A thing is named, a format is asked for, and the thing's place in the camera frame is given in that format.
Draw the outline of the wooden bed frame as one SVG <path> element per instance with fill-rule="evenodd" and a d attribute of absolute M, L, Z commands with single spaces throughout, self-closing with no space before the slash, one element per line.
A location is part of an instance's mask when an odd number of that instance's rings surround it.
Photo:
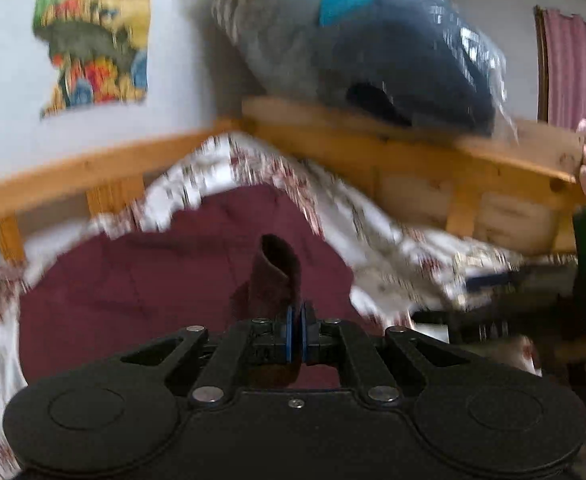
<path fill-rule="evenodd" d="M 0 252 L 10 261 L 25 257 L 20 212 L 76 193 L 84 193 L 90 214 L 120 211 L 143 194 L 146 174 L 231 131 L 317 162 L 401 221 L 528 255 L 573 252 L 572 217 L 585 203 L 578 184 L 584 139 L 544 122 L 522 119 L 517 129 L 514 143 L 450 136 L 255 96 L 240 117 L 211 128 L 86 152 L 0 180 Z"/>

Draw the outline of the colourful floral wall poster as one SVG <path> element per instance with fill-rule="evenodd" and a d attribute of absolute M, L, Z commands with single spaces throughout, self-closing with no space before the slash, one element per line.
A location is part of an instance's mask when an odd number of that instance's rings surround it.
<path fill-rule="evenodd" d="M 58 71 L 43 117 L 148 92 L 151 0 L 36 0 L 32 30 Z"/>

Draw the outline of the white floral satin bedspread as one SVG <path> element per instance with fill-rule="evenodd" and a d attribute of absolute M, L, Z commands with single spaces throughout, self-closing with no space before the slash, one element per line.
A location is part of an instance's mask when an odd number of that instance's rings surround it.
<path fill-rule="evenodd" d="M 327 242 L 354 273 L 348 289 L 357 318 L 387 327 L 404 324 L 421 304 L 469 307 L 464 282 L 473 274 L 515 268 L 523 256 L 442 230 L 393 221 L 365 195 L 314 162 L 295 162 L 238 131 L 206 140 L 155 180 L 120 214 L 100 214 L 56 252 L 23 266 L 0 266 L 0 479 L 20 471 L 1 419 L 8 400 L 26 385 L 18 336 L 25 329 L 28 292 L 52 276 L 54 264 L 85 240 L 134 231 L 164 231 L 178 212 L 201 212 L 214 194 L 252 184 L 284 192 L 304 226 Z"/>

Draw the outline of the pink curtain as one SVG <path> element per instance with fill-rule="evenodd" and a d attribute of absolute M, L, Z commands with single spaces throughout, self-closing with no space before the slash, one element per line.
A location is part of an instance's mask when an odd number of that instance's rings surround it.
<path fill-rule="evenodd" d="M 538 49 L 538 119 L 574 130 L 586 119 L 586 20 L 534 10 Z"/>

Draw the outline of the maroon small garment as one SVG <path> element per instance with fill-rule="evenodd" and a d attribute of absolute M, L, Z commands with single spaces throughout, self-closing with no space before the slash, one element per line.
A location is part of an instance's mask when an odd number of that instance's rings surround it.
<path fill-rule="evenodd" d="M 354 275 L 282 191 L 254 185 L 178 211 L 164 232 L 98 235 L 56 259 L 20 298 L 28 382 L 190 325 L 218 334 L 310 302 L 319 318 L 380 325 L 351 305 Z"/>

